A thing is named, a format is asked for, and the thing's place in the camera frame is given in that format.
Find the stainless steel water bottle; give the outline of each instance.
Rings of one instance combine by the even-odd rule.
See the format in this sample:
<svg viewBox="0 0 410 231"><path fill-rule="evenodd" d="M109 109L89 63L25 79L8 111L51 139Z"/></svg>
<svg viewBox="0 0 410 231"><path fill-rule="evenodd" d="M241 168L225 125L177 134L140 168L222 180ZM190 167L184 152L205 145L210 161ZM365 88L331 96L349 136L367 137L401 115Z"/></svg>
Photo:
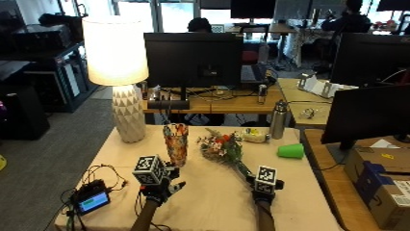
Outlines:
<svg viewBox="0 0 410 231"><path fill-rule="evenodd" d="M269 134L273 139L281 139L285 131L287 103L281 99L273 109Z"/></svg>

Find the gray carpet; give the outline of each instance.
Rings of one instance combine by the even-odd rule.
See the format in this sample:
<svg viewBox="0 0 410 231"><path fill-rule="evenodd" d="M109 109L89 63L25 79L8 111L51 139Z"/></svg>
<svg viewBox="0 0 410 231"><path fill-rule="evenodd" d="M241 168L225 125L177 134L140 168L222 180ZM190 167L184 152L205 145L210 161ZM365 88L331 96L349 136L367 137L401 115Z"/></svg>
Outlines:
<svg viewBox="0 0 410 231"><path fill-rule="evenodd" d="M77 185L113 129L110 104L88 99L74 113L49 117L51 130L37 141L3 141L1 231L45 229L60 194Z"/></svg>

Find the table lamp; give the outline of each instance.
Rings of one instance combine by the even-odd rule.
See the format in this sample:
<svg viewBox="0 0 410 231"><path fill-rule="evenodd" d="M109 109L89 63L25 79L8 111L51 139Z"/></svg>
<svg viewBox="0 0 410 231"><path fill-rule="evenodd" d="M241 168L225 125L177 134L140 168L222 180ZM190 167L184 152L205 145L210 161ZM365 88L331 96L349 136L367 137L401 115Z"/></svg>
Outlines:
<svg viewBox="0 0 410 231"><path fill-rule="evenodd" d="M85 17L86 69L90 82L113 86L114 124L124 142L145 137L141 98L133 84L149 76L142 23L121 16Z"/></svg>

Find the person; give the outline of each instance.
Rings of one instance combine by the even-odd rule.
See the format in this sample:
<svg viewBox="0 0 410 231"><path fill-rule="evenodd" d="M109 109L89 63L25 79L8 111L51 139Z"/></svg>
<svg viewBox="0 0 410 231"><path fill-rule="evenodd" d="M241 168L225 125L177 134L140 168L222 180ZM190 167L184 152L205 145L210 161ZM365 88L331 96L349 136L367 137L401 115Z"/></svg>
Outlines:
<svg viewBox="0 0 410 231"><path fill-rule="evenodd" d="M188 31L194 32L194 33L213 33L212 30L212 25L205 17L196 17L188 24ZM169 120L172 122L182 122L186 124L190 124L190 121L193 120L194 117L202 119L202 116L205 116L208 119L205 124L201 125L208 125L208 126L221 126L224 121L225 121L225 115L221 114L206 114L206 115L189 115L186 119L186 114L177 114L177 115L170 115Z"/></svg>
<svg viewBox="0 0 410 231"><path fill-rule="evenodd" d="M154 217L154 211L157 207L160 207L169 199L169 197L177 192L170 192L169 189L176 189L173 186L170 186L170 181L165 181L164 184L161 184L160 188L152 187L152 190L149 187L145 187L144 194L146 195L146 201L142 208L142 211L132 225L130 231L149 231L152 220ZM256 202L256 209L257 209L257 230L258 231L274 231L274 219L270 212L270 205L271 201L274 199L274 194L267 194L262 192L253 191L253 200Z"/></svg>
<svg viewBox="0 0 410 231"><path fill-rule="evenodd" d="M342 16L335 19L334 15L329 14L321 26L323 31L334 31L331 39L319 38L315 41L318 49L322 50L322 59L330 64L335 58L341 34L366 33L371 26L367 16L359 14L362 0L346 0L345 5L346 10L342 12Z"/></svg>
<svg viewBox="0 0 410 231"><path fill-rule="evenodd" d="M189 32L213 33L212 25L205 17L196 17L188 24Z"/></svg>
<svg viewBox="0 0 410 231"><path fill-rule="evenodd" d="M370 19L366 15L359 14L362 0L346 0L346 11L342 17L334 19L333 15L326 17L322 23L323 31L334 31L334 35L339 36L343 32L366 33L370 29Z"/></svg>

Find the white lampshade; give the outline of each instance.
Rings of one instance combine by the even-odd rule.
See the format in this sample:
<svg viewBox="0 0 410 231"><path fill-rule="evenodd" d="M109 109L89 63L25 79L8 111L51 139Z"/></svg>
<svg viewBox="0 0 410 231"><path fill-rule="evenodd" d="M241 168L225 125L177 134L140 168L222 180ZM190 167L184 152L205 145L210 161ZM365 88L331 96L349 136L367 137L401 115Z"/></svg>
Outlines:
<svg viewBox="0 0 410 231"><path fill-rule="evenodd" d="M82 22L89 80L104 86L144 81L149 68L141 21L110 15Z"/></svg>

